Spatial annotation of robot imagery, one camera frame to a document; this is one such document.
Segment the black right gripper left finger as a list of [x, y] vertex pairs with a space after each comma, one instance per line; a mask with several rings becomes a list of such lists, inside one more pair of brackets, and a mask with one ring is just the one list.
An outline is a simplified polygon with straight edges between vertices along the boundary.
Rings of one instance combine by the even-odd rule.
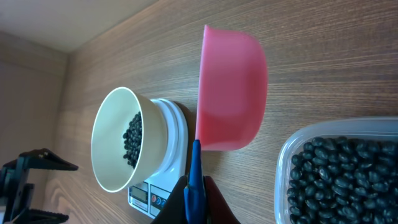
[[187, 186], [188, 177], [179, 178], [174, 189], [166, 200], [165, 206], [151, 222], [151, 224], [187, 224], [185, 214], [184, 189]]

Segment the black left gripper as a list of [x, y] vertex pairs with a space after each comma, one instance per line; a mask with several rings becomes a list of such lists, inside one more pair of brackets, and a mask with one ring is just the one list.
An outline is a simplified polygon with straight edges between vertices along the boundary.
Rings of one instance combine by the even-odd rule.
[[68, 215], [30, 209], [34, 184], [27, 183], [29, 169], [76, 171], [78, 166], [67, 162], [49, 149], [24, 152], [1, 169], [1, 223], [61, 224]]

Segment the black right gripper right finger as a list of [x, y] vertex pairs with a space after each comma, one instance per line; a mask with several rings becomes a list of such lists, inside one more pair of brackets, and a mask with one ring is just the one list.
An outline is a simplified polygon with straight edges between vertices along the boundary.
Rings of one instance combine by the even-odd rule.
[[215, 181], [204, 176], [206, 190], [206, 222], [210, 224], [240, 224], [234, 216]]

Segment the white bowl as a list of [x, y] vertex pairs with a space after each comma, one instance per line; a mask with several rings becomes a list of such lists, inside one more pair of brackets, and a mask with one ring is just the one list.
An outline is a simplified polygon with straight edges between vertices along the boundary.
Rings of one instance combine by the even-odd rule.
[[91, 135], [91, 163], [99, 185], [115, 193], [145, 181], [159, 169], [167, 147], [160, 108], [126, 87], [103, 100]]

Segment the pink scoop with blue handle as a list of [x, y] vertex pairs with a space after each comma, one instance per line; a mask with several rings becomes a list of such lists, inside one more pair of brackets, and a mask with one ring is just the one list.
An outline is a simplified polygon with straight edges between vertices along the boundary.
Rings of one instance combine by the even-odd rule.
[[260, 43], [244, 32], [203, 32], [195, 140], [184, 190], [188, 223], [204, 223], [202, 151], [234, 151], [247, 146], [261, 126], [267, 100], [267, 64]]

